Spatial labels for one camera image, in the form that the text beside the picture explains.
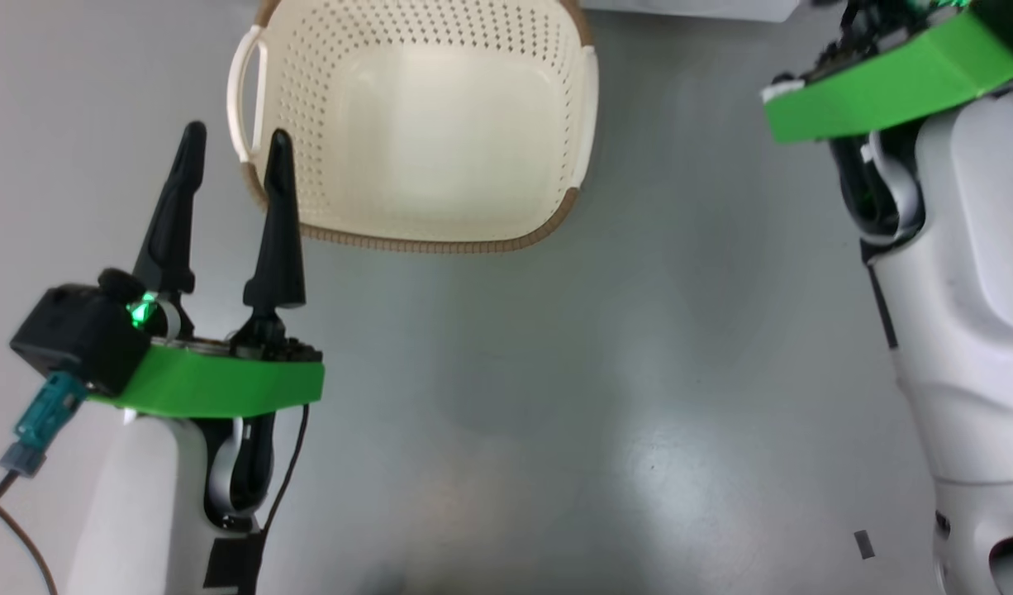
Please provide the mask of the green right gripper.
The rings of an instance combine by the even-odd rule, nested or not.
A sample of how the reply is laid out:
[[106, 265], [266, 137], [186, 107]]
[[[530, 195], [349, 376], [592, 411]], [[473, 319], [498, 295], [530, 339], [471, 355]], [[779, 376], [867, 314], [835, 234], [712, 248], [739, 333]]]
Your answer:
[[987, 97], [1013, 82], [1013, 50], [987, 0], [845, 0], [814, 67], [761, 90], [775, 140], [854, 138]]

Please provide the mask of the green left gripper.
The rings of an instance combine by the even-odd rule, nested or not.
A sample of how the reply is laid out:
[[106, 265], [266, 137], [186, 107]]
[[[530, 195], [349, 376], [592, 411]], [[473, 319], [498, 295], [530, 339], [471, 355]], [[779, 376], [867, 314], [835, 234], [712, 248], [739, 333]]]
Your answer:
[[[194, 291], [193, 204], [203, 184], [206, 126], [188, 123], [141, 242], [133, 274], [148, 293]], [[268, 199], [254, 276], [243, 302], [254, 319], [307, 304], [292, 138], [272, 132], [264, 175]], [[120, 396], [91, 393], [90, 402], [147, 416], [177, 419], [249, 418], [321, 400], [326, 368], [321, 353], [299, 360], [246, 360], [223, 342], [167, 342], [151, 346]]]

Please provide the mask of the white front-load washing machine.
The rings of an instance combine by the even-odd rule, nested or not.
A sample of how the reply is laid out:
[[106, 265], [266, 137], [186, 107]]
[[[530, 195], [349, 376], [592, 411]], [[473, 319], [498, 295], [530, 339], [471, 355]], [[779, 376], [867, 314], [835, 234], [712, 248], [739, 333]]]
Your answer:
[[786, 21], [805, 0], [578, 0], [586, 10], [721, 20]]

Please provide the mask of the cream perforated laundry basket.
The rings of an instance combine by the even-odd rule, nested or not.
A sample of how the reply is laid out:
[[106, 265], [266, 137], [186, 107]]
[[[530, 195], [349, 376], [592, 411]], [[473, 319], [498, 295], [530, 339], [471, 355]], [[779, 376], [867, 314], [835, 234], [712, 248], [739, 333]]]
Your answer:
[[285, 131], [300, 233], [427, 254], [555, 233], [588, 173], [598, 101], [578, 0], [260, 0], [226, 90], [259, 207]]

